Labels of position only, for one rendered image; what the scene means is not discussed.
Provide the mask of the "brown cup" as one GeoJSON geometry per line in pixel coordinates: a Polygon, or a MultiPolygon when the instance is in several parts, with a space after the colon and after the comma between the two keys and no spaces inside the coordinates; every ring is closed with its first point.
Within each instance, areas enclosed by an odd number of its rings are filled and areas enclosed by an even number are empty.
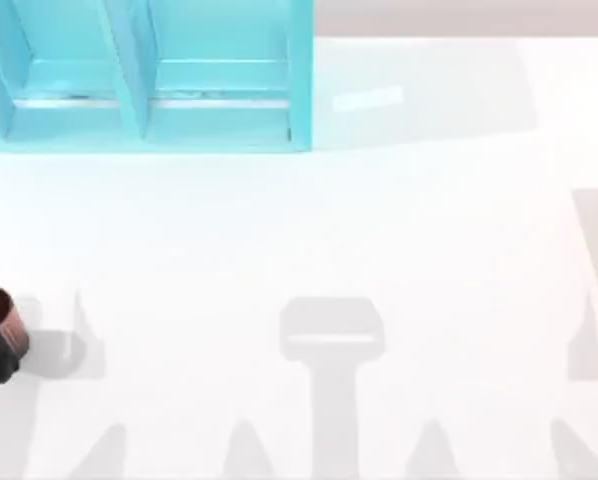
{"type": "Polygon", "coordinates": [[[13,354],[22,359],[30,347],[30,337],[11,295],[0,288],[0,335],[13,354]]]}

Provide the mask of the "light blue rack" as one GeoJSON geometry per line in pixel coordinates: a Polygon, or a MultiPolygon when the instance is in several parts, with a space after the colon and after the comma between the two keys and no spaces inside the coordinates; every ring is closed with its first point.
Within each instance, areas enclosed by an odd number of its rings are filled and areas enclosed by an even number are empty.
{"type": "Polygon", "coordinates": [[[0,0],[0,152],[297,152],[314,0],[0,0]]]}

